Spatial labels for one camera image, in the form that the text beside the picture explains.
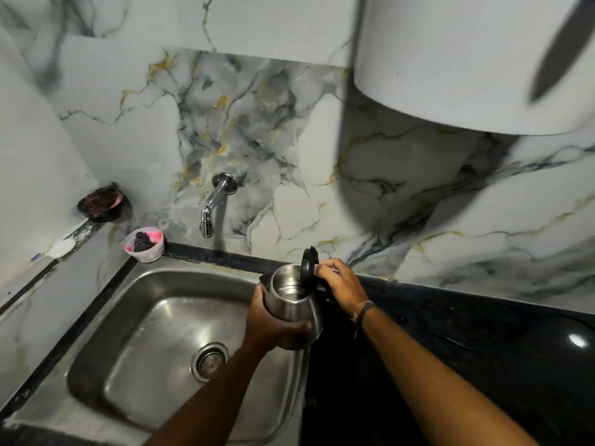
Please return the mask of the person's left hand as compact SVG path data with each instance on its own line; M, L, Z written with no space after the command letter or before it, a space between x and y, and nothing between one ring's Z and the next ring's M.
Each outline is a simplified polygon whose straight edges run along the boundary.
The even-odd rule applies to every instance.
M257 284L254 288L248 309L242 348L254 352L260 358L276 348L286 337L275 338L272 336L270 329L272 321L282 320L274 317L267 311L264 306L264 287L262 284Z

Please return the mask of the person's right hand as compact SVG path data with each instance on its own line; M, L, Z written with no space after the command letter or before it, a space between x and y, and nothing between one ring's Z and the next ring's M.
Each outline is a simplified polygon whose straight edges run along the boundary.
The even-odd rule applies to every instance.
M344 280L343 285L329 285L329 287L339 306L351 318L358 305L369 299L359 279L348 265L346 265Z

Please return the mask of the stainless steel electric kettle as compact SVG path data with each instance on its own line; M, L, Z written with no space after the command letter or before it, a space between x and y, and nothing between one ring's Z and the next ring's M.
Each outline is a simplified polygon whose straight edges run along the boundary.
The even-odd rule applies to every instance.
M285 337L280 348L298 351L308 348L324 329L324 310L333 297L329 284L317 277L318 251L311 246L302 255L301 264L287 264L259 277L264 286L264 306L285 322L309 322L310 330Z

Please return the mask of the person's left forearm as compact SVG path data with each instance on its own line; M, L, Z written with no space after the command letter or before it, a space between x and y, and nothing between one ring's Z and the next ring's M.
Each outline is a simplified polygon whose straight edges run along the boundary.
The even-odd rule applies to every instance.
M143 446L225 446L249 383L271 342L249 338Z

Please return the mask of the person's right forearm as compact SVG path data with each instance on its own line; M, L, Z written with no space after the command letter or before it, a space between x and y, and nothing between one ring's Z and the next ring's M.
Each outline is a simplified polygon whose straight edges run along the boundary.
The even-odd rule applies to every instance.
M377 306L365 314L361 330L431 446L539 446Z

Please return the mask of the thread wrist band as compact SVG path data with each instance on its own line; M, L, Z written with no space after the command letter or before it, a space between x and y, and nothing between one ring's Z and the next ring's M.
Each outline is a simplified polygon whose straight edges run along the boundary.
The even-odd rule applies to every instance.
M355 324L357 330L362 329L365 314L368 312L368 310L374 307L376 307L376 304L371 300L366 300L358 305L353 316L351 317L351 321Z

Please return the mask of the sink drain strainer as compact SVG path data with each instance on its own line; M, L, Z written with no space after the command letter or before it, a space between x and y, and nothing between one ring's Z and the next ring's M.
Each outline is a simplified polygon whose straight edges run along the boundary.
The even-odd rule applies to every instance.
M208 343L194 355L190 372L198 382L206 383L226 364L228 358L228 349L223 343Z

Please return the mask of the stainless steel sink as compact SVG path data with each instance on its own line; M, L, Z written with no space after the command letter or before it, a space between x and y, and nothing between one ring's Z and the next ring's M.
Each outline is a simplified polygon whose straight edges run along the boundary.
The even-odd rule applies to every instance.
M197 351L244 337L270 260L125 265L0 414L0 446L140 446L204 386Z

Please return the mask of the dark round soap dish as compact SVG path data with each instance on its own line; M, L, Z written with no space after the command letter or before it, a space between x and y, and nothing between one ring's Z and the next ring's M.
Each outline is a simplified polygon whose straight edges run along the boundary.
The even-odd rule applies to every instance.
M127 201L119 185L112 181L82 198L77 210L95 223L107 223L123 216Z

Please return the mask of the white soap bar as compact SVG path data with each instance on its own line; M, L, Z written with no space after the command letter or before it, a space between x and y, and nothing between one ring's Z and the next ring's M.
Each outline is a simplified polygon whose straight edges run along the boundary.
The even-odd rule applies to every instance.
M54 260L59 260L72 252L76 245L77 241L75 239L65 238L54 243L45 254Z

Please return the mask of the white water heater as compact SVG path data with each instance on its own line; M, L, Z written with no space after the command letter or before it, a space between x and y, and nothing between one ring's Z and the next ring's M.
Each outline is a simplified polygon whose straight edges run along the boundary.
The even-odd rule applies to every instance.
M354 83L439 124L576 131L595 119L595 0L365 0Z

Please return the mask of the chrome wall tap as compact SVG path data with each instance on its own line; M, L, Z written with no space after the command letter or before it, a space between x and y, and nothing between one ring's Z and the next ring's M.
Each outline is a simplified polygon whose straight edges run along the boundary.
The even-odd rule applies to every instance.
M211 238L214 235L214 210L224 195L229 196L237 192L238 180L227 172L217 172L212 175L211 183L213 191L207 196L200 211L199 229L204 238Z

